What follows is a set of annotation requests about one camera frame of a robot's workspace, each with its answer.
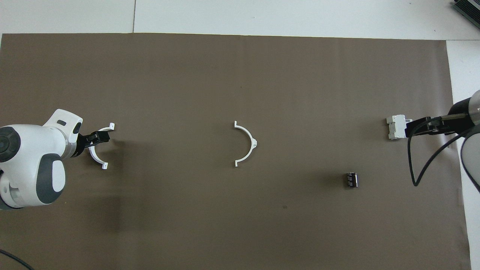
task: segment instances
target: black capacitor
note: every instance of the black capacitor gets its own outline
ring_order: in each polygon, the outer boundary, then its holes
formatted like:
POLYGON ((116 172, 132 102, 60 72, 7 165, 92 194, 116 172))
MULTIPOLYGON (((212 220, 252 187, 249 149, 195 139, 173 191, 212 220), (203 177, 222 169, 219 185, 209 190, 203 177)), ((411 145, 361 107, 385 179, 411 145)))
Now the black capacitor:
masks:
POLYGON ((357 174, 355 172, 347 173, 347 186, 348 187, 359 187, 359 181, 357 174))

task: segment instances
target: white semicircular bracket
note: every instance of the white semicircular bracket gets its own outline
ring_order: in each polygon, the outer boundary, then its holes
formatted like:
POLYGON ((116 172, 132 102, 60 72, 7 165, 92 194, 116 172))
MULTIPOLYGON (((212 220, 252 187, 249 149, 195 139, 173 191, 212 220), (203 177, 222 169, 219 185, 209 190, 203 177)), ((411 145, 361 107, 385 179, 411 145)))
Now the white semicircular bracket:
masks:
POLYGON ((252 144, 250 145, 250 151, 248 151, 248 154, 247 154, 245 157, 243 157, 243 158, 235 161, 235 167, 238 167, 238 166, 239 166, 239 162, 246 160, 246 159, 248 158, 248 156, 252 153, 252 150, 253 150, 255 147, 257 147, 257 140, 255 140, 255 139, 252 137, 252 134, 250 134, 250 132, 249 132, 246 128, 237 125, 237 121, 234 122, 233 126, 234 126, 235 128, 238 128, 238 129, 243 130, 243 131, 248 135, 248 137, 250 138, 250 141, 252 142, 252 144))
MULTIPOLYGON (((98 131, 109 131, 109 130, 115 130, 115 124, 114 123, 110 123, 110 126, 108 127, 104 127, 102 129, 99 129, 98 131)), ((92 156, 92 158, 102 164, 102 169, 106 170, 107 167, 108 167, 108 162, 105 162, 103 160, 101 160, 97 155, 96 155, 96 152, 95 152, 95 146, 92 146, 92 147, 89 147, 88 148, 88 151, 90 151, 90 155, 92 156)))

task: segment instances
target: white floor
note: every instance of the white floor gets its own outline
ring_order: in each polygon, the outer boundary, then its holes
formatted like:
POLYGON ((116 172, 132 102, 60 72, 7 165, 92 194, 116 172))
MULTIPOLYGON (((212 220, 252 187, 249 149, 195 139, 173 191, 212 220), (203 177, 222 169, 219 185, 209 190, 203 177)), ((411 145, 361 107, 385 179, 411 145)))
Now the white floor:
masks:
MULTIPOLYGON (((0 0, 0 35, 155 32, 447 40, 456 102, 480 89, 480 29, 454 11, 452 2, 0 0)), ((480 270, 480 195, 464 173, 462 184, 471 265, 480 270)))

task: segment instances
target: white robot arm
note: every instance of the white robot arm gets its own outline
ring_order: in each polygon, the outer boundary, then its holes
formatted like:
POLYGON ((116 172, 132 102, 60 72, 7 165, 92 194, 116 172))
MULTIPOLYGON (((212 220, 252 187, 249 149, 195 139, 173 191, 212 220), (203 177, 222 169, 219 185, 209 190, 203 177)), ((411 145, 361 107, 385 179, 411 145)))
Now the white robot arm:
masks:
POLYGON ((65 186, 62 160, 95 145, 94 133, 79 134, 82 122, 79 116, 58 109, 43 126, 0 128, 0 209, 47 205, 60 196, 65 186))

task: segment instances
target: black cable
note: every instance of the black cable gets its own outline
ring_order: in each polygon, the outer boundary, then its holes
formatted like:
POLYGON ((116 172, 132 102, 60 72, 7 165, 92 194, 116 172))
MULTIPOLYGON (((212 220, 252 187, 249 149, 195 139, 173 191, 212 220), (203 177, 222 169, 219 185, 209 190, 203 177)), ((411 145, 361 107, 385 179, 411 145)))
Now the black cable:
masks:
POLYGON ((473 179, 473 177, 470 175, 470 173, 468 172, 468 170, 465 168, 465 172, 467 173, 468 177, 470 178, 470 180, 472 181, 473 185, 475 186, 475 188, 477 189, 477 191, 480 193, 480 185, 479 183, 477 183, 477 181, 475 181, 475 179, 473 179))
POLYGON ((408 135, 408 142, 407 142, 408 166, 410 167, 410 176, 412 177, 412 183, 413 183, 414 186, 418 186, 419 181, 418 182, 415 181, 415 175, 413 174, 412 153, 411 153, 411 150, 410 150, 410 144, 411 144, 411 141, 412 141, 412 137, 415 135, 417 130, 419 130, 421 127, 423 127, 424 125, 427 125, 430 122, 436 121, 436 120, 440 120, 440 117, 431 118, 430 120, 426 120, 424 122, 421 122, 420 124, 415 126, 412 129, 412 131, 410 132, 410 134, 408 135))
POLYGON ((0 249, 0 253, 2 253, 3 255, 8 256, 8 257, 16 260, 16 261, 19 262, 21 265, 25 266, 27 269, 29 269, 29 270, 34 270, 33 267, 31 267, 30 265, 28 265, 28 263, 24 262, 22 259, 18 258, 17 256, 6 252, 5 250, 0 249))
POLYGON ((458 134, 457 136, 453 137, 452 139, 450 139, 448 142, 446 142, 444 145, 442 145, 438 150, 435 151, 435 153, 428 159, 427 163, 425 163, 425 165, 423 166, 421 172, 420 172, 420 175, 418 177, 417 180, 415 180, 415 175, 413 173, 413 165, 412 165, 412 156, 411 156, 411 150, 410 150, 410 144, 411 144, 411 140, 412 140, 412 137, 413 135, 415 134, 415 132, 417 130, 419 130, 422 126, 430 123, 430 122, 433 122, 433 121, 436 121, 436 120, 440 120, 441 117, 435 117, 435 118, 432 118, 428 121, 425 121, 425 122, 422 122, 420 124, 418 124, 413 130, 412 132, 410 133, 410 136, 408 138, 408 143, 407 143, 407 151, 408 151, 408 166, 410 167, 410 176, 412 177, 412 183, 414 186, 418 186, 419 183, 420 183, 420 180, 422 179, 423 175, 425 174, 425 171, 427 170, 428 166, 432 163, 432 161, 438 156, 438 154, 440 154, 440 152, 447 148, 450 144, 452 144, 453 142, 455 142, 456 140, 458 140, 459 138, 465 136, 468 132, 471 131, 471 128, 470 129, 467 129, 465 130, 464 132, 458 134))

